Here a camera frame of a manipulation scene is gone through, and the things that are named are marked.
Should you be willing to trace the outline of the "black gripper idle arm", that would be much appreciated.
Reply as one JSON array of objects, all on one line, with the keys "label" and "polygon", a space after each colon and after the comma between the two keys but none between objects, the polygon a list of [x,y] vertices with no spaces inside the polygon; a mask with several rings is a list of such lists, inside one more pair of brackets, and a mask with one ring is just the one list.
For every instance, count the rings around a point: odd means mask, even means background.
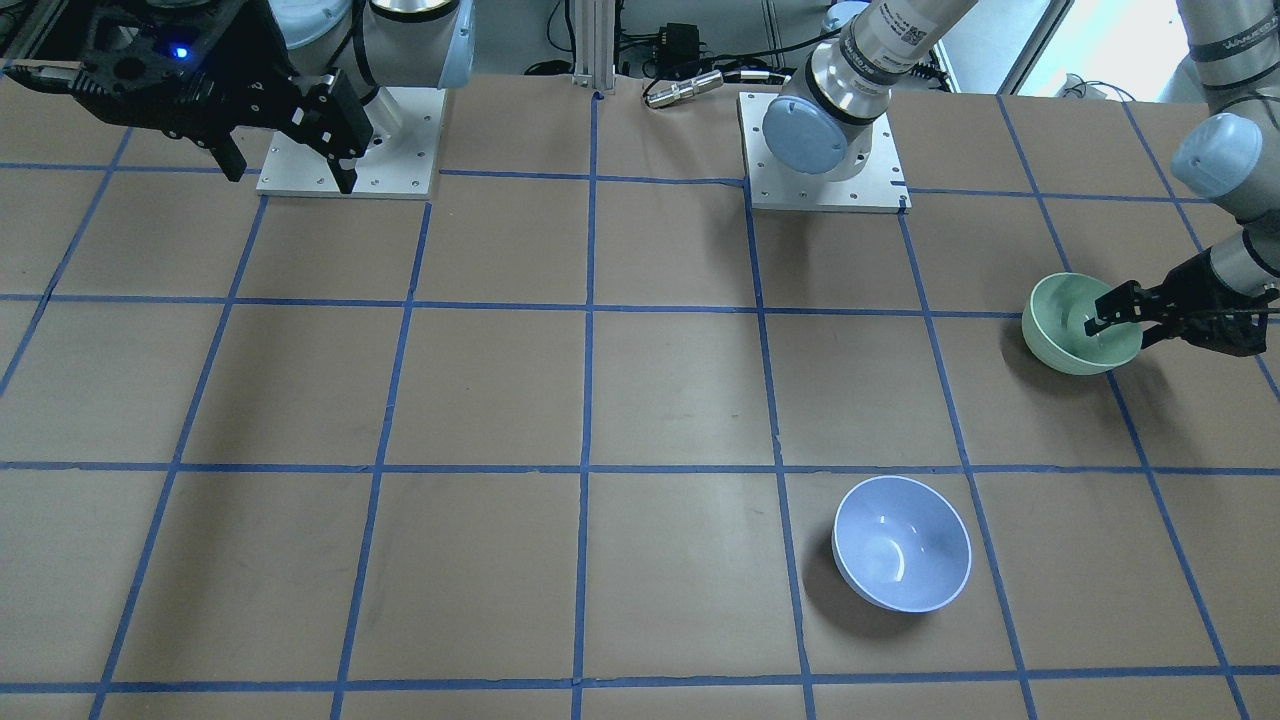
[{"label": "black gripper idle arm", "polygon": [[229,182],[237,127],[280,129],[352,193],[372,123],[344,72],[300,76],[266,1],[99,1],[65,91],[99,119],[192,138]]}]

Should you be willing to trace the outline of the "black gripper active arm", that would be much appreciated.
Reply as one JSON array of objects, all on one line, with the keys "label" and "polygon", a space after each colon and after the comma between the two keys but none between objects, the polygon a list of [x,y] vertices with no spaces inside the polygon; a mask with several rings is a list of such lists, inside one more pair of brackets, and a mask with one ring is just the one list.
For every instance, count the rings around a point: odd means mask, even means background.
[{"label": "black gripper active arm", "polygon": [[1126,281],[1100,296],[1094,314],[1085,315],[1084,333],[1143,334],[1143,350],[1165,340],[1183,340],[1198,348],[1249,357],[1267,350],[1266,316],[1275,313],[1270,307],[1275,300],[1277,290],[1270,283],[1258,293],[1229,288],[1215,275],[1210,252],[1203,251],[1171,269],[1153,290]]}]

